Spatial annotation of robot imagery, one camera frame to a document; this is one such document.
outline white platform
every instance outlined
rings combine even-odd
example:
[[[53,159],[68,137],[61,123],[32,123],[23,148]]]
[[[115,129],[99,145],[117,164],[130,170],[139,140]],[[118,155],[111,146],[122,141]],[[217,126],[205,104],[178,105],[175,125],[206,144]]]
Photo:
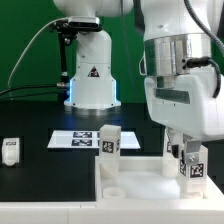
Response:
[[[116,179],[100,177],[96,202],[1,203],[1,224],[223,224],[224,197],[208,179],[206,199],[179,199],[175,180],[163,178],[161,158],[121,157]],[[125,189],[125,199],[104,199],[105,187]]]

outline triangular warning sticker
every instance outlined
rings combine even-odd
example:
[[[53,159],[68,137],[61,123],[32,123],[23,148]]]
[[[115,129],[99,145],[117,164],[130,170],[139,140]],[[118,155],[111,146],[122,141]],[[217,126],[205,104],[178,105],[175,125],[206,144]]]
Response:
[[[99,72],[97,71],[95,66],[90,71],[88,77],[100,77]]]

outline black and white pattern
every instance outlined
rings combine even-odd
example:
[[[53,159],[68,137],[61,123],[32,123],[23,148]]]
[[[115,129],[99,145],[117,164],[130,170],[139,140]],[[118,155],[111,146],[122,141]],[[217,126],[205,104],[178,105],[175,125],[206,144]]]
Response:
[[[103,141],[102,143],[102,151],[107,152],[107,153],[113,153],[114,152],[114,143],[113,142],[108,142],[108,141]]]
[[[92,138],[92,132],[75,131],[73,133],[73,138]]]
[[[190,168],[190,178],[204,177],[204,164],[200,163]]]
[[[90,146],[92,146],[92,140],[89,140],[89,139],[87,139],[87,140],[81,140],[81,139],[73,139],[72,140],[72,146],[88,146],[88,147],[90,147]]]
[[[187,176],[187,167],[182,159],[180,160],[180,173],[182,173],[185,177]]]

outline black cable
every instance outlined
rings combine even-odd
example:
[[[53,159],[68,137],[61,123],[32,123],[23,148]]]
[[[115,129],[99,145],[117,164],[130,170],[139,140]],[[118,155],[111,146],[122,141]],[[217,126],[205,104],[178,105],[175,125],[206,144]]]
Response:
[[[124,1],[120,0],[120,4],[121,4],[121,17],[122,17],[122,24],[123,24],[123,31],[124,31],[124,40],[125,40],[127,59],[128,59],[129,75],[130,75],[132,90],[134,92],[135,102],[137,102],[136,88],[135,88],[135,83],[133,78],[133,70],[131,66],[131,57],[130,57],[130,51],[128,47],[127,29],[126,29],[125,21],[124,21]]]
[[[221,51],[222,56],[224,57],[224,44],[222,43],[222,41],[201,22],[201,20],[198,18],[198,16],[194,12],[189,0],[184,0],[184,3],[187,8],[187,11],[190,14],[190,16],[192,17],[192,19],[215,42],[215,44],[218,46],[219,50]],[[213,67],[215,68],[215,71],[216,71],[217,86],[216,86],[216,90],[213,95],[213,97],[216,98],[221,89],[221,71],[219,69],[218,64],[214,60],[208,59],[208,62],[211,65],[213,65]]]
[[[52,94],[52,95],[53,95],[53,94],[58,94],[58,92],[45,92],[45,93],[24,94],[24,95],[19,95],[19,96],[13,96],[13,97],[2,98],[2,99],[0,99],[0,101],[6,101],[6,100],[11,100],[11,99],[23,98],[23,97],[51,95],[51,94]]]
[[[57,87],[56,84],[45,84],[45,85],[27,85],[27,86],[18,86],[10,89],[6,89],[2,92],[0,92],[0,96],[3,96],[7,93],[16,91],[16,90],[22,90],[22,89],[42,89],[42,88],[52,88],[52,87]]]
[[[219,92],[221,89],[221,71],[218,64],[214,60],[208,59],[208,61],[215,68],[215,71],[216,71],[217,85],[216,85],[215,92],[213,94],[213,97],[216,98],[219,95]]]
[[[192,17],[192,19],[216,43],[216,45],[219,47],[219,49],[224,57],[224,44],[222,43],[222,41],[200,21],[200,19],[194,12],[194,9],[192,8],[189,0],[184,0],[184,3],[187,8],[187,11],[190,14],[190,16]]]

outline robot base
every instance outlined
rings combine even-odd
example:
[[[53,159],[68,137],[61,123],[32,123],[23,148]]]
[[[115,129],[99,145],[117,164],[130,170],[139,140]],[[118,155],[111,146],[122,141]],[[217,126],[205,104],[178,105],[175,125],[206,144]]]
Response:
[[[65,103],[65,111],[78,114],[78,115],[83,115],[83,116],[105,116],[111,113],[119,113],[121,110],[121,104],[119,103],[118,105],[110,108],[105,108],[105,109],[86,109],[86,108],[78,108],[75,106],[70,106]]]

